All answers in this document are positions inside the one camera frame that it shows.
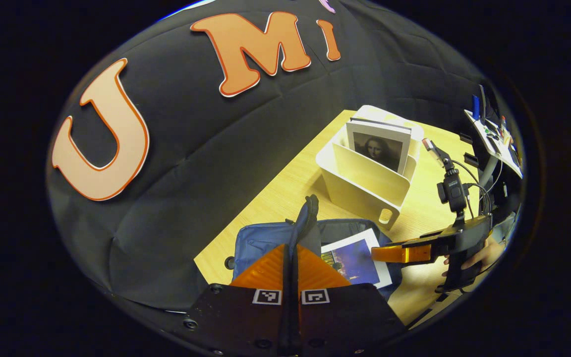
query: letter m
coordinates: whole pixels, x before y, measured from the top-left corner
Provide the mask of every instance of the letter m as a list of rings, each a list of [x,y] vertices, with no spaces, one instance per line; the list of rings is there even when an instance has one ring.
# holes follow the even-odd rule
[[[220,93],[234,97],[256,86],[261,75],[250,69],[244,54],[249,55],[269,75],[277,74],[279,52],[283,52],[281,68],[292,72],[311,64],[303,49],[294,14],[276,11],[268,16],[266,30],[261,31],[235,13],[218,14],[195,22],[193,31],[208,34],[224,71]]]

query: hand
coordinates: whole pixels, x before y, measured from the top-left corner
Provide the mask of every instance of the hand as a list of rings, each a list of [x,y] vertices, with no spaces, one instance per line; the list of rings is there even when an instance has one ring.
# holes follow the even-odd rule
[[[504,246],[502,246],[501,244],[496,242],[495,238],[488,237],[484,241],[484,247],[482,248],[482,250],[478,251],[469,260],[464,262],[464,264],[462,264],[462,266],[460,268],[461,269],[468,269],[468,268],[474,266],[474,264],[476,262],[482,261],[482,270],[486,269],[487,267],[490,266],[490,264],[493,264],[494,262],[497,261],[497,259],[501,255],[501,253],[503,253],[503,251],[504,251]],[[449,256],[445,255],[444,257],[446,258],[446,260],[444,260],[444,264],[448,265],[449,264]],[[446,276],[446,273],[448,273],[448,272],[445,271],[444,273],[442,273],[442,276]]]

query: white paper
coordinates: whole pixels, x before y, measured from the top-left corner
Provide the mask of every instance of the white paper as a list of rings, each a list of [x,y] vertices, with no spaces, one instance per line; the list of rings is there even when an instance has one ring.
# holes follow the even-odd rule
[[[387,264],[371,258],[371,248],[379,246],[373,229],[357,233],[321,247],[321,257],[341,263],[338,272],[352,284],[372,283],[377,289],[392,284]]]

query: wooden table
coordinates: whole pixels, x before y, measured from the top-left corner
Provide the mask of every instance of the wooden table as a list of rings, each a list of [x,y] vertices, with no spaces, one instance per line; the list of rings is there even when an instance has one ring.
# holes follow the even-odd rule
[[[316,194],[319,198],[319,220],[359,218],[331,203],[321,170],[315,162],[320,149],[354,113],[355,111],[340,113],[195,257],[195,264],[209,284],[231,282],[233,273],[225,268],[224,260],[235,255],[236,235],[241,228],[249,224],[295,220],[305,202],[305,196]],[[418,124],[424,129],[424,137],[433,140],[453,160],[463,163],[465,152],[474,154],[473,147],[460,141],[457,134],[435,126]],[[459,168],[459,171],[462,182],[473,182],[465,170]],[[422,146],[413,183],[398,221],[389,231],[383,230],[383,233],[392,241],[398,242],[452,224],[455,213],[449,210],[448,205],[440,203],[437,193],[436,185],[443,179],[444,169],[438,166],[437,161],[431,158]],[[471,188],[470,194],[473,212],[476,213],[479,201],[478,189]],[[402,283],[388,302],[403,323],[408,324],[416,319],[439,296],[434,290],[445,280],[441,276],[447,269],[443,262],[444,258],[440,257],[432,264],[402,269]]]

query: desk organizer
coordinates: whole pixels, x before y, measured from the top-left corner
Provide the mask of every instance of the desk organizer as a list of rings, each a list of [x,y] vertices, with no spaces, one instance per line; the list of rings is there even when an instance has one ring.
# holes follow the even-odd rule
[[[349,149],[345,125],[317,154],[323,179],[333,204],[392,228],[413,181],[424,129],[418,124],[372,106],[363,106],[353,118],[371,119],[411,128],[408,158],[403,175]]]

